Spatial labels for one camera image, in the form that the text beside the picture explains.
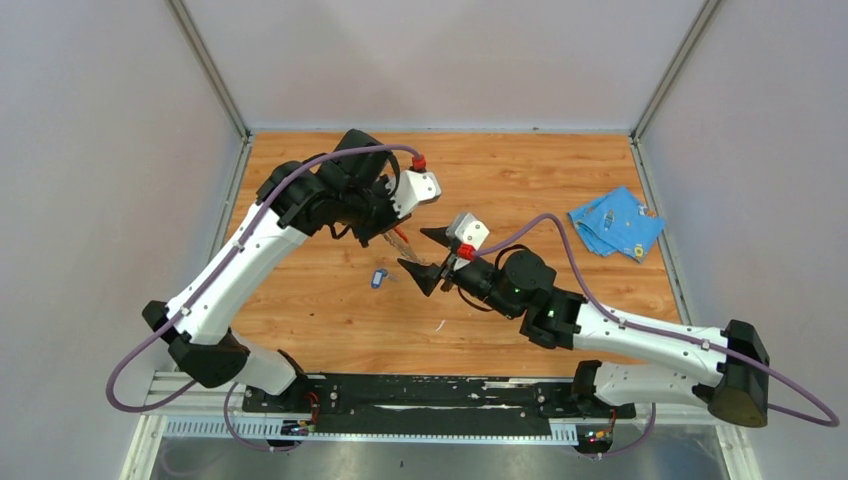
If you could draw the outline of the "keyring holder with red handle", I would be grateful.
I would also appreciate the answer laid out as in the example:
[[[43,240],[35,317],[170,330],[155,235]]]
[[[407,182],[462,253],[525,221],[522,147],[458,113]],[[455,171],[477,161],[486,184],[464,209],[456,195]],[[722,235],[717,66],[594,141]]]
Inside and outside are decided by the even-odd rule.
[[[427,261],[415,252],[408,236],[399,226],[384,232],[382,237],[398,252],[402,259],[420,265],[427,264]]]

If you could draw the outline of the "blue tag key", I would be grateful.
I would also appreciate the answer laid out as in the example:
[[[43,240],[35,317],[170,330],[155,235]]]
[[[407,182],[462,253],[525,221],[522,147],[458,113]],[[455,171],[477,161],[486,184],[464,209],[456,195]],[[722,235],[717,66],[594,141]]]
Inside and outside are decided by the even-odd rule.
[[[386,282],[390,281],[396,281],[395,276],[386,268],[377,268],[372,274],[370,287],[372,289],[380,289]]]

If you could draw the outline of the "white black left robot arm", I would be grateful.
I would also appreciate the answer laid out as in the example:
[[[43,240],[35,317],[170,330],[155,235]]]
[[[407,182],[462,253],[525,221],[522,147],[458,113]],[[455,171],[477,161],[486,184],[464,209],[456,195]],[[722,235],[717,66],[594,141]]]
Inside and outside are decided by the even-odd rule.
[[[396,208],[405,175],[399,148],[351,129],[333,151],[275,167],[201,273],[176,296],[143,308],[152,331],[145,343],[163,341],[194,385],[240,383],[268,393],[283,413],[298,411],[307,390],[302,370],[289,355],[243,339],[234,319],[281,261],[324,227],[367,243],[404,220]]]

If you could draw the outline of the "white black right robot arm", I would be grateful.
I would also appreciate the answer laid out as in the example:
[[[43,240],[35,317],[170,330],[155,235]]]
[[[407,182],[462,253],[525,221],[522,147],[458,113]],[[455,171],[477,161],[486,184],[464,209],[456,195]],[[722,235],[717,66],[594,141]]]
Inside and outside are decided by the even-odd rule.
[[[546,349],[607,351],[636,366],[583,361],[575,371],[571,403],[584,417],[631,403],[690,405],[726,423],[768,423],[770,358],[756,328],[732,319],[723,328],[693,327],[632,314],[556,287],[557,272],[524,245],[506,247],[494,261],[465,259],[445,229],[425,235],[450,248],[440,264],[400,259],[426,296],[457,290],[484,309],[521,321],[520,332]]]

